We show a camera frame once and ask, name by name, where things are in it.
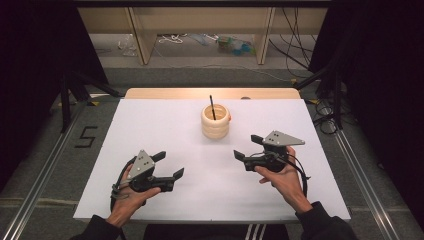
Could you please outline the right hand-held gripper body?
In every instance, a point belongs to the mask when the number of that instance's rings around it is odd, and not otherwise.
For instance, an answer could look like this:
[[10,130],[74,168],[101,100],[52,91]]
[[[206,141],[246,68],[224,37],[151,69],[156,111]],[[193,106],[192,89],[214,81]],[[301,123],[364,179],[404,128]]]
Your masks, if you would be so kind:
[[261,145],[264,151],[261,156],[244,158],[243,164],[247,171],[253,171],[256,166],[265,167],[272,172],[280,172],[288,164],[289,154],[287,147],[304,145],[305,141],[280,131],[271,131]]

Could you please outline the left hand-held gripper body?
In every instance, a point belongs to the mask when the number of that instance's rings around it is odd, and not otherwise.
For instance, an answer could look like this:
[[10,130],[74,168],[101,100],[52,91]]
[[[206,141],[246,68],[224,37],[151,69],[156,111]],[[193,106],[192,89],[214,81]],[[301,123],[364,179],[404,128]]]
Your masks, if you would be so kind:
[[160,188],[162,192],[171,192],[174,188],[175,179],[171,177],[155,177],[153,175],[155,164],[145,150],[141,150],[132,161],[132,168],[127,180],[129,187],[135,192],[144,192],[151,188]]

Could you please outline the beige ribbed pen holder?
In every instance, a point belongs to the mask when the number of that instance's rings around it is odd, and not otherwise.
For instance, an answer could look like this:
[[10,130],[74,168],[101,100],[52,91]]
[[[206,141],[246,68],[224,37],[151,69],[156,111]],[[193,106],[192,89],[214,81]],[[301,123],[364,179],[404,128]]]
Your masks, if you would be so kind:
[[201,129],[209,139],[222,139],[228,132],[231,121],[230,111],[221,104],[214,104],[216,121],[213,120],[211,106],[206,106],[201,112]]

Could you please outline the black pen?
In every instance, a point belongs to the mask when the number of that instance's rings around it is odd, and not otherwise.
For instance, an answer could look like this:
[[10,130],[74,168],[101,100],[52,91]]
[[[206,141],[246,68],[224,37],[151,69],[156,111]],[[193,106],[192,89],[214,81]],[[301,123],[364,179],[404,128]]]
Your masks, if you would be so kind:
[[216,119],[216,113],[215,113],[215,108],[214,108],[214,103],[213,103],[213,97],[212,97],[212,95],[209,95],[209,100],[210,100],[212,117],[213,117],[213,120],[216,121],[217,119]]

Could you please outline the person's right hand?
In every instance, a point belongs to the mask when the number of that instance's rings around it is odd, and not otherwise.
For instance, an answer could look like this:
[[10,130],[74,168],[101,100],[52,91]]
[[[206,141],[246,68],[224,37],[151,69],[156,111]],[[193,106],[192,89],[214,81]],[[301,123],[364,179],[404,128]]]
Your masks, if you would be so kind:
[[298,171],[293,166],[287,164],[278,173],[261,166],[256,166],[255,171],[262,176],[260,183],[270,182],[296,213],[303,214],[312,209],[311,203],[302,191]]

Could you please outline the person's left hand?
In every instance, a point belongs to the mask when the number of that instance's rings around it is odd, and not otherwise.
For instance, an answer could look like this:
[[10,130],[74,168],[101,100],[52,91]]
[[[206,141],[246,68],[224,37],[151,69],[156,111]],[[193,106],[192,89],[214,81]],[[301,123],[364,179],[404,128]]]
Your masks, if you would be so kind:
[[132,215],[143,206],[144,202],[160,192],[160,188],[151,188],[144,192],[135,192],[128,186],[120,187],[118,198],[106,222],[117,228],[124,226]]

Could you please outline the white board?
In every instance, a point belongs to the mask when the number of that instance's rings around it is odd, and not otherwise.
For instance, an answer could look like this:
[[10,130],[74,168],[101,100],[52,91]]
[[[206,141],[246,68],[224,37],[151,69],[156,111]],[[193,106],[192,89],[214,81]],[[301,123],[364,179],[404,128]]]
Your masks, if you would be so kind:
[[308,176],[307,196],[319,201],[332,216],[351,218],[301,99],[226,100],[231,114],[228,134],[219,140],[201,131],[201,100],[123,99],[88,179],[74,216],[90,219],[110,213],[110,193],[122,168],[139,151],[165,152],[155,176],[184,175],[173,191],[160,193],[134,214],[134,219],[157,223],[288,223],[293,209],[270,184],[245,170],[233,153],[261,152],[253,134],[271,131],[303,140],[296,156]]

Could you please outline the person's legs in striped pants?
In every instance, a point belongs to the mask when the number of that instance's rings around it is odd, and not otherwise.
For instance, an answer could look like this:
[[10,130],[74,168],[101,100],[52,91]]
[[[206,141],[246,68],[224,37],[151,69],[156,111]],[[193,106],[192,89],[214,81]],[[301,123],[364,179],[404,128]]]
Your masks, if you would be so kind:
[[149,224],[143,240],[290,240],[284,224]]

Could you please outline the black metal stand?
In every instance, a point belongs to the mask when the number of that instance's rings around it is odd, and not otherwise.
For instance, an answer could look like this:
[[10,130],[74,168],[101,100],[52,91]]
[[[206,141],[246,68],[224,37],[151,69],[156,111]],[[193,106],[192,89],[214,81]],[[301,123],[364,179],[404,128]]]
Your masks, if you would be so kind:
[[60,96],[62,103],[62,130],[64,133],[71,124],[71,110],[69,94],[72,94],[78,102],[91,99],[86,85],[92,85],[95,88],[113,97],[123,97],[123,94],[112,89],[105,83],[95,80],[83,73],[71,71],[65,74],[60,80]]
[[315,91],[318,98],[324,99],[331,97],[333,100],[333,111],[330,118],[335,121],[337,130],[342,130],[341,123],[341,75],[338,73],[337,67],[334,64],[328,64],[321,70],[312,74],[300,83],[296,83],[294,88],[298,91],[308,86],[309,84],[319,80],[320,83]]

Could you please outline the colourful plastic packets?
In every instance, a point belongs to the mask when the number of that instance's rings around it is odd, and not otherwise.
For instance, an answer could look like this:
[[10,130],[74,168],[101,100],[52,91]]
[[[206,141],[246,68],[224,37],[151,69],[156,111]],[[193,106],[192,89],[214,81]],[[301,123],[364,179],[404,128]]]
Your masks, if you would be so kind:
[[253,45],[248,41],[243,41],[229,36],[219,36],[216,42],[220,51],[231,53],[235,56],[256,54],[256,50]]

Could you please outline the clear plastic bag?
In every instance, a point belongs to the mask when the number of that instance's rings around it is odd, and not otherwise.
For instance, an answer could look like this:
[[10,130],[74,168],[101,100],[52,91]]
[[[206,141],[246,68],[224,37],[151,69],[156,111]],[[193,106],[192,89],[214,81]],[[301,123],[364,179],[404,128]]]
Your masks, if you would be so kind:
[[120,37],[117,44],[118,49],[123,56],[137,56],[137,47],[134,43],[134,38],[131,34],[124,34]]

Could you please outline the wooden shelf unit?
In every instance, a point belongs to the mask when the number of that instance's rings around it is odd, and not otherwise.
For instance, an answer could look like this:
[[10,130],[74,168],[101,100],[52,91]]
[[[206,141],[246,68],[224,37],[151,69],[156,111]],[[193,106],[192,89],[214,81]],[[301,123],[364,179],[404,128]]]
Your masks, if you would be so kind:
[[251,34],[257,63],[265,63],[272,34],[317,35],[325,8],[265,7],[80,7],[79,14],[91,34],[131,34],[142,65],[150,57],[159,34]]

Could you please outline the dark curtain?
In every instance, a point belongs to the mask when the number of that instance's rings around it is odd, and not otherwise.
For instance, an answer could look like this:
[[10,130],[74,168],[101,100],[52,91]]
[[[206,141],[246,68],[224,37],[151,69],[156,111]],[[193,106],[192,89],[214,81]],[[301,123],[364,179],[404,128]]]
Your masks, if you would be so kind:
[[424,0],[331,0],[310,70],[324,67],[354,16],[342,81],[378,160],[424,230]]
[[0,191],[24,159],[63,76],[107,78],[76,7],[0,0]]

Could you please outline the aluminium floor rail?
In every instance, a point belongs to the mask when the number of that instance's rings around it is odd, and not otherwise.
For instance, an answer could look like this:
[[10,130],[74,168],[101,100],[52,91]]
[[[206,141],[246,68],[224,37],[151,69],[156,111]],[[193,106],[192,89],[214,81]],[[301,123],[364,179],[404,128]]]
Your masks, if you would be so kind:
[[399,240],[389,214],[371,185],[344,131],[337,130],[335,138],[384,240]]
[[58,161],[60,160],[66,144],[70,139],[74,126],[79,119],[81,112],[84,110],[83,103],[77,103],[74,112],[71,114],[71,120],[68,126],[61,131],[58,140],[56,141],[52,151],[50,152],[47,160],[41,168],[36,180],[33,182],[29,193],[21,201],[19,209],[15,216],[12,218],[11,223],[5,231],[5,234],[0,240],[19,240],[23,230],[25,229],[34,209],[38,202],[39,197],[44,191],[47,182],[49,181]]

